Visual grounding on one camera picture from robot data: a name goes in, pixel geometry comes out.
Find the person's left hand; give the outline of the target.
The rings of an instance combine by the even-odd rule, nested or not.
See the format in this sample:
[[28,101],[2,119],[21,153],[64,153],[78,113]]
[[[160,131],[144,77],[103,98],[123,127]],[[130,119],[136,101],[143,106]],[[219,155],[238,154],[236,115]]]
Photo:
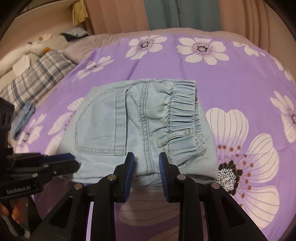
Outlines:
[[1,203],[1,218],[4,216],[12,216],[13,220],[18,224],[27,220],[27,206],[26,199],[19,198],[10,201],[9,205],[3,205]]

